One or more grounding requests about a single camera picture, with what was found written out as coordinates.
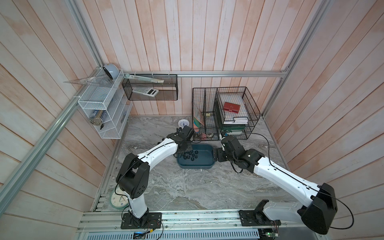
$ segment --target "gray marble surface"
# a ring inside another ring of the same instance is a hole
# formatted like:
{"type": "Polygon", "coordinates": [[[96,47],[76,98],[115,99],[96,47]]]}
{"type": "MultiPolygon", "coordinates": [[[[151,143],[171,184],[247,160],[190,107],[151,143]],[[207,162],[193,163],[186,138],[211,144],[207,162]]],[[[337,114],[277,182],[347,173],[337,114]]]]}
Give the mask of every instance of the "gray marble surface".
{"type": "MultiPolygon", "coordinates": [[[[129,123],[114,173],[109,180],[108,196],[114,190],[115,179],[125,156],[139,154],[157,145],[168,134],[176,131],[181,117],[136,117],[129,123]]],[[[283,160],[261,118],[254,131],[267,137],[270,157],[282,167],[283,160]]],[[[252,134],[247,140],[239,140],[245,149],[254,148],[267,155],[266,140],[252,134]]],[[[203,141],[220,147],[220,141],[203,141]]],[[[182,169],[176,158],[167,157],[149,175],[148,188],[144,192],[150,210],[190,209],[246,209],[255,208],[263,199],[275,202],[291,202],[295,199],[269,180],[248,171],[235,173],[229,162],[216,162],[211,169],[182,169]]],[[[119,211],[104,204],[103,211],[119,211]]]]}

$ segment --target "vent grille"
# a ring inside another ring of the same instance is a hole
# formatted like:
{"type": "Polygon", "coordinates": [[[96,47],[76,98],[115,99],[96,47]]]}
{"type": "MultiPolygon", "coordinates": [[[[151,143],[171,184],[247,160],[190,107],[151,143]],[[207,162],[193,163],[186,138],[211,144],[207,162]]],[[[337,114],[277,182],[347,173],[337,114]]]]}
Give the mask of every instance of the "vent grille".
{"type": "MultiPolygon", "coordinates": [[[[115,240],[115,239],[133,239],[131,232],[101,232],[89,233],[87,240],[115,240]]],[[[157,239],[161,231],[155,231],[146,235],[145,239],[157,239]]],[[[164,231],[160,239],[173,240],[210,240],[210,239],[255,239],[260,238],[259,232],[254,229],[223,229],[223,230],[167,230],[164,231]]]]}

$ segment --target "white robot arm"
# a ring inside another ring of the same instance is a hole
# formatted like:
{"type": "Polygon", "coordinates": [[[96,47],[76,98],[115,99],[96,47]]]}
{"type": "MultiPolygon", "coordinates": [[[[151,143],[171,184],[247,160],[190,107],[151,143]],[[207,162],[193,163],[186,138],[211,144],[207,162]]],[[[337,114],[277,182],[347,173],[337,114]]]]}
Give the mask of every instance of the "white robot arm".
{"type": "MultiPolygon", "coordinates": [[[[186,126],[168,135],[154,148],[137,156],[132,153],[126,156],[116,182],[120,189],[125,191],[131,214],[138,221],[148,214],[143,193],[148,185],[149,171],[167,156],[176,154],[179,157],[184,151],[191,150],[192,135],[193,130],[186,126]]],[[[223,138],[221,143],[223,148],[216,149],[214,153],[217,161],[230,161],[241,169],[265,177],[298,200],[294,203],[263,200],[252,211],[252,218],[246,217],[245,214],[249,213],[240,210],[243,225],[270,225],[273,220],[288,220],[303,222],[319,234],[328,232],[337,212],[334,190],[331,186],[325,183],[319,186],[300,178],[255,149],[245,150],[234,136],[223,138]]]]}

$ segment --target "calculator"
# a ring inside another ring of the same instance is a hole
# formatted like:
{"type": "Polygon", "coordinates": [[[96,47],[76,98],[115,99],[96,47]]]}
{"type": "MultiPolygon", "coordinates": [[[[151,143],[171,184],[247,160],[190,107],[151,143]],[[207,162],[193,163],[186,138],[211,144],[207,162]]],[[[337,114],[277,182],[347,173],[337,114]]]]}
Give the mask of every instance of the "calculator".
{"type": "Polygon", "coordinates": [[[154,97],[157,93],[159,93],[159,91],[154,88],[133,88],[132,92],[149,97],[154,97]]]}

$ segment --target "clock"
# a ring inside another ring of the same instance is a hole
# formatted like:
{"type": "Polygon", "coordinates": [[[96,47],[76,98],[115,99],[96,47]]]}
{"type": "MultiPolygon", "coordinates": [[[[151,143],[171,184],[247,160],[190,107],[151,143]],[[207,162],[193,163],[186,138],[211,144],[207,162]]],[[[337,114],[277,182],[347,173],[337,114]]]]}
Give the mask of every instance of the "clock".
{"type": "MultiPolygon", "coordinates": [[[[126,192],[123,192],[119,186],[116,187],[116,192],[118,194],[127,194],[126,192]]],[[[123,209],[125,208],[128,204],[128,197],[127,196],[120,196],[115,193],[115,191],[112,191],[111,197],[109,198],[109,201],[111,203],[111,206],[116,208],[116,209],[123,209]]]]}

